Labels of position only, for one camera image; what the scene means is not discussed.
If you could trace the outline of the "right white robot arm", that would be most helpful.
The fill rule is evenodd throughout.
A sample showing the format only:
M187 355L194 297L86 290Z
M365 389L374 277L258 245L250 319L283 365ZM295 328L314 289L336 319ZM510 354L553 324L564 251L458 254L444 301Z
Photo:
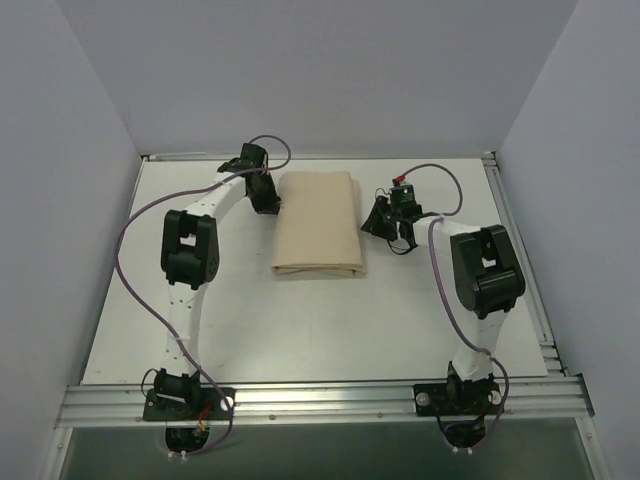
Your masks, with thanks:
M495 349L526 282L506 228L467 225L425 212L410 184L378 194L361 230L385 240L398 255L426 248L445 314L458 337L444 388L455 412L480 400L477 384L493 377Z

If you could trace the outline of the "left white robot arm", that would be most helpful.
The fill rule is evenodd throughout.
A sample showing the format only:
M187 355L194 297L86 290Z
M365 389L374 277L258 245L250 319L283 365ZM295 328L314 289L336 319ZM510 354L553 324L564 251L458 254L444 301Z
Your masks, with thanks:
M199 331L204 297L220 267L218 227L243 199L259 215L280 210L268 153L254 142L218 168L214 184L188 207L168 211L163 223L160 266L169 291L168 334L153 392L179 419L194 417L202 405Z

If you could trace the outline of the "beige cloth surgical wrap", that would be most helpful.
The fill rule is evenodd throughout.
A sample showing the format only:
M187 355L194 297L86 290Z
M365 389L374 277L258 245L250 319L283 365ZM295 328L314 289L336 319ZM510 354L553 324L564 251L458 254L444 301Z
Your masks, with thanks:
M364 276L360 187L351 174L293 171L282 175L278 187L273 273Z

